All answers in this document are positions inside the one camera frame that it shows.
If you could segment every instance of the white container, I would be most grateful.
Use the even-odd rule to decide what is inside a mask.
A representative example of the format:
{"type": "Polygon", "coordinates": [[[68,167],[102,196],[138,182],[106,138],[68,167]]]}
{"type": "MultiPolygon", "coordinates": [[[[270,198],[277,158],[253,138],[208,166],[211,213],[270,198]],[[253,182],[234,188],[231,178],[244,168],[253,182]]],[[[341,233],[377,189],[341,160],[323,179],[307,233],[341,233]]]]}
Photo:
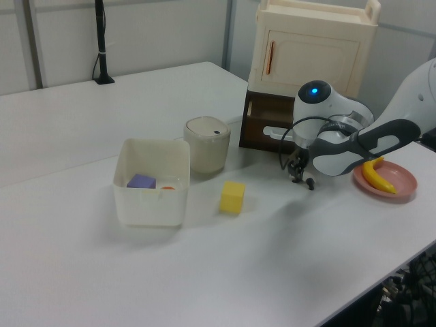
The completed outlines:
{"type": "Polygon", "coordinates": [[[191,168],[200,174],[223,169],[230,141],[230,127],[214,117],[203,116],[188,121],[183,138],[189,143],[191,168]]]}
{"type": "Polygon", "coordinates": [[[125,225],[178,226],[189,189],[189,145],[182,140],[128,139],[116,165],[116,213],[125,225]],[[126,187],[135,174],[156,178],[156,189],[126,187]],[[171,186],[175,190],[161,189],[171,186]]]}

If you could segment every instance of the cabinet handle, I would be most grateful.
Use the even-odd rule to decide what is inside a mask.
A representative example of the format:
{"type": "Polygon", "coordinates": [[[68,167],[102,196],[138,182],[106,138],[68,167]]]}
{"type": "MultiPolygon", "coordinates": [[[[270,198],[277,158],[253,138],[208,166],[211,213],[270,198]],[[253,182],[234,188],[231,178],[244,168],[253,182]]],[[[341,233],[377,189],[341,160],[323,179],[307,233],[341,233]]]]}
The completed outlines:
{"type": "Polygon", "coordinates": [[[272,55],[274,54],[274,45],[275,45],[275,42],[271,41],[271,44],[270,44],[270,55],[268,57],[268,63],[266,65],[266,75],[269,75],[271,73],[271,63],[273,61],[273,56],[272,55]]]}

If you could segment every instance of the toy cabinet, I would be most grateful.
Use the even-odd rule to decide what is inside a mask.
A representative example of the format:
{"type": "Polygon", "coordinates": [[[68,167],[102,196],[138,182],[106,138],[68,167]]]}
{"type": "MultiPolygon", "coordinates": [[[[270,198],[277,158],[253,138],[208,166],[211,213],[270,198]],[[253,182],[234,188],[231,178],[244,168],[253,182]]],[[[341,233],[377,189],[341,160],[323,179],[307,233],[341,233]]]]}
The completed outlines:
{"type": "Polygon", "coordinates": [[[292,124],[294,97],[311,80],[325,80],[340,94],[357,97],[380,7],[378,0],[369,0],[364,9],[262,0],[240,146],[276,151],[278,134],[264,130],[280,132],[292,124]]]}

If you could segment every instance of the black pole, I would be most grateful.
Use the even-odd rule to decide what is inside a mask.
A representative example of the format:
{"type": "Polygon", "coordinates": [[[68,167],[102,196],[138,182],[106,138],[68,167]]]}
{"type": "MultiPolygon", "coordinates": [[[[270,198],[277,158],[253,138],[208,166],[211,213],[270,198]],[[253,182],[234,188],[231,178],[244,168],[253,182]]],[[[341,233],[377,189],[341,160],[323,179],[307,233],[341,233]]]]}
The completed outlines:
{"type": "Polygon", "coordinates": [[[97,40],[98,55],[100,62],[100,76],[96,78],[97,84],[115,83],[114,79],[108,75],[108,66],[106,65],[106,46],[104,43],[105,18],[103,15],[103,0],[95,0],[95,17],[97,20],[97,40]]]}

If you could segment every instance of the pink plate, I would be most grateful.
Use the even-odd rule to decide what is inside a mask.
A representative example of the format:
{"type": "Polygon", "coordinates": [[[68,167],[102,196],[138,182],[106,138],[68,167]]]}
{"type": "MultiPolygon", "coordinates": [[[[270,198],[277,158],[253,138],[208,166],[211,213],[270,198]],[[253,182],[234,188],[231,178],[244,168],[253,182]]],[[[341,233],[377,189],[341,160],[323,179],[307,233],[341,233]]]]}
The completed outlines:
{"type": "Polygon", "coordinates": [[[375,166],[377,173],[394,185],[397,193],[388,193],[372,187],[362,174],[362,165],[354,168],[354,178],[364,189],[387,198],[402,198],[410,196],[418,187],[418,182],[409,170],[390,161],[381,161],[375,166]]]}

